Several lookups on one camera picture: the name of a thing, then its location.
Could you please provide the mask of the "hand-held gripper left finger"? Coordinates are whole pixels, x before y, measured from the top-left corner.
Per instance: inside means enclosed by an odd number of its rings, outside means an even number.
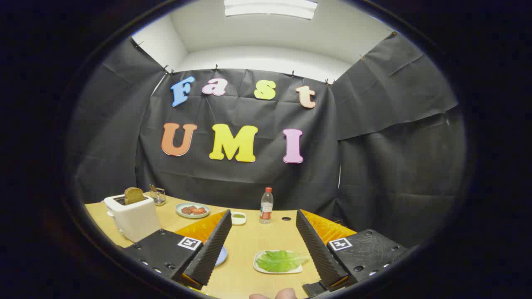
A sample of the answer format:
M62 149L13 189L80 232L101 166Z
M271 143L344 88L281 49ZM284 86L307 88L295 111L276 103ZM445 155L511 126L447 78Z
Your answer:
M160 276L201 290L209 282L231 228L231 210L226 209L177 232L159 229L122 252Z

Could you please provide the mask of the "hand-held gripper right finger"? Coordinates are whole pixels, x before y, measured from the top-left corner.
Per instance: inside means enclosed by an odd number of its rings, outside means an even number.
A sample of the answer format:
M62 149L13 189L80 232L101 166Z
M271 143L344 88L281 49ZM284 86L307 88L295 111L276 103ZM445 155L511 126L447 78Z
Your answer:
M384 272L409 250L376 230L355 232L302 209L296 227L320 277L318 284L330 292Z

